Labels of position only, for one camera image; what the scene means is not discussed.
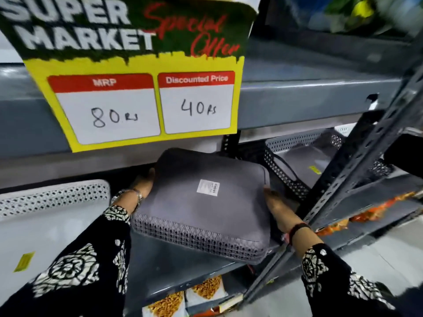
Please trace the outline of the person's right hand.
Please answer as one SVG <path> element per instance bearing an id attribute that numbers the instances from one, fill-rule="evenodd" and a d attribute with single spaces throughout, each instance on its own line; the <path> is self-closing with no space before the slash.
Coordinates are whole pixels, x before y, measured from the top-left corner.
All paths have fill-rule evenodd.
<path id="1" fill-rule="evenodd" d="M 294 225 L 302 222 L 301 218 L 282 199 L 281 202 L 266 202 L 266 204 L 282 233 L 288 233 Z"/>

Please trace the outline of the black wrist band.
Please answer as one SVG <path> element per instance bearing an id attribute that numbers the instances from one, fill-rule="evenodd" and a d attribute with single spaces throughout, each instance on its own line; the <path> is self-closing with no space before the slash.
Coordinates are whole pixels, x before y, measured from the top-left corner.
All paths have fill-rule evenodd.
<path id="1" fill-rule="evenodd" d="M 310 226 L 304 222 L 298 223 L 291 228 L 291 230 L 286 234 L 286 241 L 288 245 L 292 245 L 294 235 L 303 228 L 311 230 Z"/>

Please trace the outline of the white snack packet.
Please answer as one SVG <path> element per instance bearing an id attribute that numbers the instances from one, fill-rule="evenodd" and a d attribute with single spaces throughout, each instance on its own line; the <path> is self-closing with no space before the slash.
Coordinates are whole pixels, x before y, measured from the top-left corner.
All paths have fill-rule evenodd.
<path id="1" fill-rule="evenodd" d="M 185 290 L 186 307 L 220 300 L 227 296 L 222 275 L 218 275 Z"/>
<path id="2" fill-rule="evenodd" d="M 187 317 L 184 291 L 143 307 L 142 317 Z"/>

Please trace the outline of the person's left forearm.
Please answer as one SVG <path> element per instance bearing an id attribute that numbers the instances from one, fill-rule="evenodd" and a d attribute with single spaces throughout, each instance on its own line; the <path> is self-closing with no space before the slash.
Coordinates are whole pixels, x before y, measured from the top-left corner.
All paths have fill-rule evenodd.
<path id="1" fill-rule="evenodd" d="M 0 317 L 124 317 L 131 251 L 130 212 L 112 203 L 50 266 L 0 306 Z"/>

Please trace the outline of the dark grey perforated basket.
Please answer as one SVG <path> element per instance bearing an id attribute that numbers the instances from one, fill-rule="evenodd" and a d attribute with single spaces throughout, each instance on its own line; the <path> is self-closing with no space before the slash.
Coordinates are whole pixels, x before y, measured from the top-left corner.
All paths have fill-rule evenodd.
<path id="1" fill-rule="evenodd" d="M 317 183 L 355 123 L 265 140 L 264 161 L 300 200 Z"/>

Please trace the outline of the grey metal shelf rack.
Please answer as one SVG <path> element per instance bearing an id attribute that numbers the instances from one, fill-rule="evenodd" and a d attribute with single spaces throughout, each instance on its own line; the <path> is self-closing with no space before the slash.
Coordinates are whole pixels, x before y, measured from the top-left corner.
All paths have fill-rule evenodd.
<path id="1" fill-rule="evenodd" d="M 378 94 L 387 109 L 423 64 L 423 27 L 414 38 L 331 34 L 294 26 L 282 0 L 262 0 L 241 85 L 241 138 L 281 136 L 358 117 Z M 72 153 L 26 68 L 0 64 L 0 190 L 150 164 L 171 147 L 217 151 L 204 137 Z"/>

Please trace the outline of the person's right forearm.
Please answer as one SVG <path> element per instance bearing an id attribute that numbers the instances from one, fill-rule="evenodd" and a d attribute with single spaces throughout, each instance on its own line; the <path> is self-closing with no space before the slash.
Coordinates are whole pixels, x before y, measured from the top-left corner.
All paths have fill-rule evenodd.
<path id="1" fill-rule="evenodd" d="M 357 274 L 312 229 L 299 230 L 291 246 L 301 258 L 313 317 L 402 317 L 374 282 Z"/>

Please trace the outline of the person's left hand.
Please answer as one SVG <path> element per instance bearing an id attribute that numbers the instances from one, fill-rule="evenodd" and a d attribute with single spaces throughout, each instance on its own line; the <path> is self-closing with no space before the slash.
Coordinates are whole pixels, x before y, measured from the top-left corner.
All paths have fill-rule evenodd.
<path id="1" fill-rule="evenodd" d="M 147 186 L 147 175 L 137 176 L 135 181 L 130 186 L 130 189 L 137 192 L 137 194 L 140 197 L 140 201 L 143 201 L 150 194 L 152 189 L 152 188 L 148 188 Z"/>

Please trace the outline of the white perforated plastic basket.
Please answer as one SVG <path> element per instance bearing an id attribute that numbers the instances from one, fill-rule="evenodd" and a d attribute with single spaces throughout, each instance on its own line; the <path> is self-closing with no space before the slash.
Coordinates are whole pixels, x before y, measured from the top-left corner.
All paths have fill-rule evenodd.
<path id="1" fill-rule="evenodd" d="M 0 193 L 0 306 L 46 270 L 110 198 L 105 180 Z"/>

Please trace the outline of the green and yellow packet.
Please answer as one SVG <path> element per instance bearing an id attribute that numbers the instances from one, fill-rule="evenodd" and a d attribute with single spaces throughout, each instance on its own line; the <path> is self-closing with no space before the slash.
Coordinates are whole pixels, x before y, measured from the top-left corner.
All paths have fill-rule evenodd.
<path id="1" fill-rule="evenodd" d="M 312 0 L 310 30 L 364 37 L 414 39 L 423 30 L 423 0 Z"/>

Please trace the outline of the orange snack packet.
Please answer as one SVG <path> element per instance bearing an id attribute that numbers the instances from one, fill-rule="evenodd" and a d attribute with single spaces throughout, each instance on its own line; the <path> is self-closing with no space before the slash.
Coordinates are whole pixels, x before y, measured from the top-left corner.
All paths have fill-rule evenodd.
<path id="1" fill-rule="evenodd" d="M 318 230 L 316 230 L 315 233 L 320 237 L 329 236 L 329 235 L 332 235 L 332 234 L 334 234 L 338 231 L 348 229 L 349 222 L 350 222 L 350 220 L 348 218 L 343 219 L 343 220 L 340 220 L 336 223 L 328 225 L 324 228 L 318 229 Z"/>

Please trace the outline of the grey perforated plastic basket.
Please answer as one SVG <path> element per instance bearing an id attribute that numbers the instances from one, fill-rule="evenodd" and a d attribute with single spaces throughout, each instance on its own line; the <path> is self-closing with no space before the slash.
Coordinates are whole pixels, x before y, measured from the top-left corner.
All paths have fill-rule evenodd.
<path id="1" fill-rule="evenodd" d="M 258 264 L 271 220 L 260 164 L 170 148 L 155 165 L 152 189 L 132 214 L 135 232 L 230 260 Z"/>

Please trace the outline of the yellow and green price sign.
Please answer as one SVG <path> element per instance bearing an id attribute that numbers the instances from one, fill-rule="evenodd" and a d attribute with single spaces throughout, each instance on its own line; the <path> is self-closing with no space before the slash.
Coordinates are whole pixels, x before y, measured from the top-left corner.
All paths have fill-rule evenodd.
<path id="1" fill-rule="evenodd" d="M 0 0 L 71 151 L 234 134 L 261 0 Z"/>

